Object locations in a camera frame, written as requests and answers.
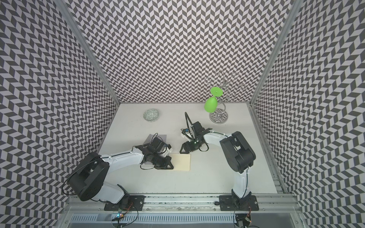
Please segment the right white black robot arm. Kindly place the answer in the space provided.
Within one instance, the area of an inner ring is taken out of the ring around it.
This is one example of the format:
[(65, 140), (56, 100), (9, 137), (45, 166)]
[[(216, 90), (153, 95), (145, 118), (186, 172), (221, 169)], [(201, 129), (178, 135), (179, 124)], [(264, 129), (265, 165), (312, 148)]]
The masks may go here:
[(252, 195), (249, 187), (249, 169), (253, 166), (256, 154), (243, 134), (236, 131), (230, 135), (219, 133), (212, 128), (203, 128), (200, 122), (181, 129), (181, 135), (187, 139), (180, 149), (181, 154), (200, 150), (203, 145), (220, 146), (230, 168), (235, 172), (232, 188), (232, 200), (236, 206), (247, 203)]

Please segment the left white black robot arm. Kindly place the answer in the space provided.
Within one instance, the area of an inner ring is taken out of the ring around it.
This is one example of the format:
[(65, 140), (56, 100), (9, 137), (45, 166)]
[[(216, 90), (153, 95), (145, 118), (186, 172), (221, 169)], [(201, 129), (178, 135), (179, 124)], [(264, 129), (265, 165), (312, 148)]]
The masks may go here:
[(157, 170), (172, 170), (169, 156), (170, 144), (156, 137), (151, 142), (133, 146), (131, 150), (110, 154), (88, 154), (62, 185), (68, 184), (81, 201), (95, 200), (116, 205), (126, 205), (130, 194), (120, 184), (111, 184), (106, 177), (114, 171), (130, 165), (151, 163)]

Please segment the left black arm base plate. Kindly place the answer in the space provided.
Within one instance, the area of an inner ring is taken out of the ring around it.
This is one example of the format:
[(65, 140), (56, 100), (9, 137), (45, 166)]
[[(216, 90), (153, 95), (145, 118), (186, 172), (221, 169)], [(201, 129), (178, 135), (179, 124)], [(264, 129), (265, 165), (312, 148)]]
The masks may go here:
[(124, 196), (117, 204), (107, 202), (104, 211), (141, 211), (144, 206), (145, 198), (146, 196), (144, 195)]

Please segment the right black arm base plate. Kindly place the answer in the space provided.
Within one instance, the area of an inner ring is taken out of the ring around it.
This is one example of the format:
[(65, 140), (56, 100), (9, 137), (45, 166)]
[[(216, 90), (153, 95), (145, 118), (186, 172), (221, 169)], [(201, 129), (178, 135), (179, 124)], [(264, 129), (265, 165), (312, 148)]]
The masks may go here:
[(220, 195), (219, 206), (221, 211), (259, 211), (257, 198), (254, 195), (247, 195), (243, 199), (232, 195)]

